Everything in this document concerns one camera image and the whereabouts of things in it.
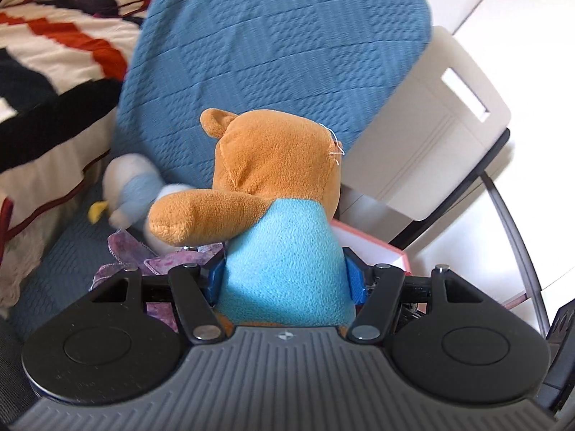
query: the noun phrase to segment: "brown plush fur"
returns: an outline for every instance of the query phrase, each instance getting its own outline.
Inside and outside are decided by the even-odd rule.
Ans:
[[[331,219],[339,201],[339,148],[321,125],[274,110],[242,115],[204,111],[203,129],[218,138],[212,190],[156,202],[149,228],[166,243],[199,246],[248,230],[275,199],[310,199]]]
[[[224,316],[220,312],[216,312],[217,320],[220,321],[221,326],[224,328],[225,333],[228,337],[231,337],[234,333],[234,324],[230,321],[226,316]],[[276,324],[275,322],[243,322],[242,326],[248,327],[267,327],[267,328],[280,328],[282,327],[280,324]]]

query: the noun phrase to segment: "striped blanket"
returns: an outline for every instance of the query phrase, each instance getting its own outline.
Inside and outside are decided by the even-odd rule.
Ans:
[[[0,307],[43,251],[24,230],[72,199],[110,146],[149,3],[0,0]]]

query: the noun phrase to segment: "white chair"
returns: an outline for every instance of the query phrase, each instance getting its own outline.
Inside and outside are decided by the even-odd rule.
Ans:
[[[473,59],[434,27],[418,62],[346,152],[341,182],[416,221],[406,246],[484,171],[507,142],[510,119]]]

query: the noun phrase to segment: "ridged gray surface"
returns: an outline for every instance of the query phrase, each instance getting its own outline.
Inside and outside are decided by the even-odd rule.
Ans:
[[[333,328],[238,328],[222,344],[192,348],[174,376],[138,399],[94,408],[42,399],[11,429],[540,431],[553,423],[528,400],[490,409],[434,400],[378,349]]]

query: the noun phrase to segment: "purple cloth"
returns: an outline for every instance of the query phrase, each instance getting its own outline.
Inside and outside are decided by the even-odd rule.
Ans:
[[[117,260],[117,264],[106,264],[98,269],[90,290],[126,267],[138,267],[142,275],[166,275],[172,267],[186,263],[206,264],[220,249],[222,243],[206,245],[197,251],[181,250],[176,253],[157,257],[147,246],[125,230],[118,230],[108,237],[108,248]],[[170,303],[146,303],[146,313],[178,331],[174,311]]]

